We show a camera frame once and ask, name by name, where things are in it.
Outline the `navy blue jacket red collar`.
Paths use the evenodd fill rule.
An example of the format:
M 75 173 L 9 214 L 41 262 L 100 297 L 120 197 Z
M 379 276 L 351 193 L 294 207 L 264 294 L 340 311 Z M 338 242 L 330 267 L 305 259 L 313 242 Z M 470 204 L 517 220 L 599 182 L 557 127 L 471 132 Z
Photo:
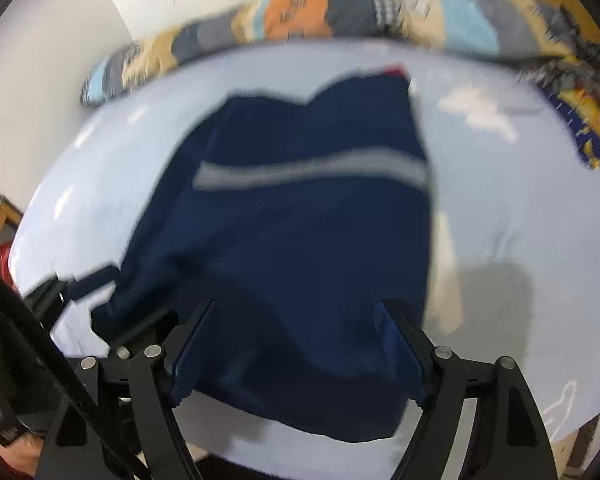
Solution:
M 419 369 L 384 308 L 424 315 L 428 160 L 404 73 L 299 103 L 234 96 L 184 139 L 91 314 L 125 346 L 151 315 L 211 316 L 175 385 L 346 442 L 390 437 Z

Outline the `light blue cloud bed sheet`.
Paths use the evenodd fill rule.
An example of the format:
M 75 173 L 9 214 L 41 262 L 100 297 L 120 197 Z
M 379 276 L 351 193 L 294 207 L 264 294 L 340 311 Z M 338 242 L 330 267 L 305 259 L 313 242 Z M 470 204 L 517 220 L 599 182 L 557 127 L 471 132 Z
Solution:
M 403 65 L 431 160 L 434 277 L 426 331 L 464 358 L 520 365 L 550 442 L 600 414 L 600 170 L 511 70 L 381 40 L 205 58 L 101 107 L 43 178 L 9 258 L 27 292 L 119 261 L 182 136 L 233 93 L 306 99 Z

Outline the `red object beside bed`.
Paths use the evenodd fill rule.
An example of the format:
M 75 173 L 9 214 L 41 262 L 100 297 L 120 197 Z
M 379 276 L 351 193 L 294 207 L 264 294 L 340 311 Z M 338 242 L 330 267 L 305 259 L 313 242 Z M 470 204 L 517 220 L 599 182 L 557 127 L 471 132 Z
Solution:
M 12 290 L 16 290 L 17 286 L 12 279 L 12 274 L 9 271 L 9 255 L 12 249 L 12 242 L 5 242 L 0 245 L 0 277 Z

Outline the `patchwork colourful quilt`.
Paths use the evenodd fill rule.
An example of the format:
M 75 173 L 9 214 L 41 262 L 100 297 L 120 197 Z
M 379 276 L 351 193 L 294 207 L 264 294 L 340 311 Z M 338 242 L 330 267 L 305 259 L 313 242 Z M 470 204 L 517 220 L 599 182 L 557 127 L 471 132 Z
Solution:
M 251 0 L 140 38 L 84 81 L 80 102 L 102 105 L 197 58 L 260 42 L 393 37 L 479 58 L 525 61 L 577 53 L 576 21 L 542 0 Z

